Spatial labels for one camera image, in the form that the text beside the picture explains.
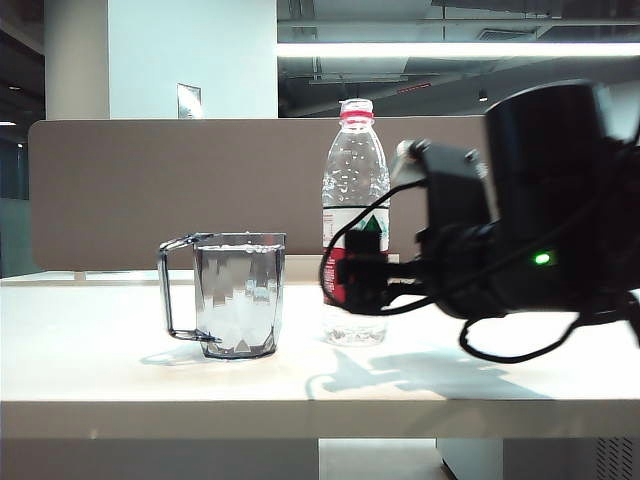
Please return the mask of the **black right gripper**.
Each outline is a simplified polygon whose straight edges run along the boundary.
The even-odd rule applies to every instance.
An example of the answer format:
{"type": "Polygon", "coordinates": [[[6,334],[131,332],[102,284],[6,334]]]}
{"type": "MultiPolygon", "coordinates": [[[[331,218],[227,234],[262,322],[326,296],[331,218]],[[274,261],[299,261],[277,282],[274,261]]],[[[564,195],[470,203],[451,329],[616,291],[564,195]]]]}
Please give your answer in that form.
{"type": "Polygon", "coordinates": [[[401,141],[392,160],[394,186],[421,181],[426,187],[429,227],[415,235],[415,293],[454,318],[509,313],[495,282],[480,275],[502,257],[491,252],[500,223],[491,222],[487,180],[477,150],[428,139],[401,141]]]}

